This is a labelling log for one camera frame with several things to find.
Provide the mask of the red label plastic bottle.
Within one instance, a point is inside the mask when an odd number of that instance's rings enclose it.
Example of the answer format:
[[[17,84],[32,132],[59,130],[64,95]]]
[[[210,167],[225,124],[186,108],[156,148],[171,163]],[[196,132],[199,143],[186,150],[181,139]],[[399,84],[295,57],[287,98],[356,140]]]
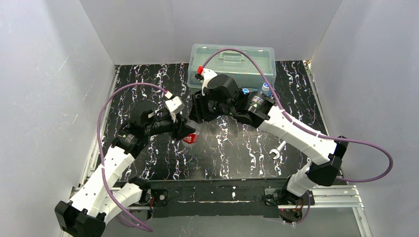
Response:
[[[196,123],[196,122],[194,122],[194,121],[192,121],[192,120],[189,120],[186,124],[188,126],[194,128],[195,129],[195,132],[193,132],[193,133],[187,135],[185,138],[183,138],[182,139],[182,144],[185,147],[192,147],[198,141],[198,138],[199,138],[199,135],[200,135],[200,131],[201,131],[201,125],[198,124],[198,123]]]

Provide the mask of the blue label plastic bottle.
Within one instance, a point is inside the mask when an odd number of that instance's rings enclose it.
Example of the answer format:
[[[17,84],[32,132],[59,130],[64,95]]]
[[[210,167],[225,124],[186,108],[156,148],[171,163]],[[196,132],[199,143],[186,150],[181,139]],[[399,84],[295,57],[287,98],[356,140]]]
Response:
[[[260,92],[263,93],[267,97],[272,96],[272,91],[270,90],[270,87],[267,83],[264,83],[262,87],[260,88]]]

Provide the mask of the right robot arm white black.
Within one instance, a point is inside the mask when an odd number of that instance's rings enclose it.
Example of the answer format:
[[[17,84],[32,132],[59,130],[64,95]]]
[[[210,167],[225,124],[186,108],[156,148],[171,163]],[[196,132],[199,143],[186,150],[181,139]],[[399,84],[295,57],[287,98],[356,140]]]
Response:
[[[195,77],[202,89],[193,95],[189,119],[210,122],[231,116],[238,123],[269,132],[303,152],[310,159],[291,175],[284,195],[301,197],[315,186],[331,186],[337,177],[347,143],[321,138],[320,133],[291,117],[261,92],[244,93],[232,77],[204,69]]]

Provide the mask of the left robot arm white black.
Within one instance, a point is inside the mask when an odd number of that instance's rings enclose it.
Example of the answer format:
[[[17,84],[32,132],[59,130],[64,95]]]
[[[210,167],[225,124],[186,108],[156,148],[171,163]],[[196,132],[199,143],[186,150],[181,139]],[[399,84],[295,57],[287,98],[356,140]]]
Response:
[[[170,133],[181,140],[195,129],[186,125],[180,102],[166,102],[160,110],[147,110],[127,120],[111,143],[104,163],[67,202],[60,201],[55,214],[61,230],[74,237],[100,237],[122,207],[140,201],[150,186],[137,178],[109,197],[110,188],[148,145],[149,137]]]

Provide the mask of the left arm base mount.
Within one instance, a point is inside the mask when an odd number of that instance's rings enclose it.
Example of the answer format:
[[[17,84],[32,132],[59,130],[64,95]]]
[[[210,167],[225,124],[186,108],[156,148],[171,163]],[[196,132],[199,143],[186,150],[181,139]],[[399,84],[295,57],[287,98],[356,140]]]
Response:
[[[166,189],[150,189],[141,195],[140,201],[135,202],[131,207],[147,206],[147,207],[164,207],[168,204],[168,190]]]

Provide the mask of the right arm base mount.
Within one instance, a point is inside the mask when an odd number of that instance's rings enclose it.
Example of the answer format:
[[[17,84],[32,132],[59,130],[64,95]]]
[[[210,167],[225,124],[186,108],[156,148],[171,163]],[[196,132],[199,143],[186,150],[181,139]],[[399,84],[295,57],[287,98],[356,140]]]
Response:
[[[301,197],[289,193],[286,189],[267,188],[262,195],[262,202],[267,206],[277,207],[280,218],[284,223],[296,225],[302,222],[315,204],[311,191],[305,192]]]

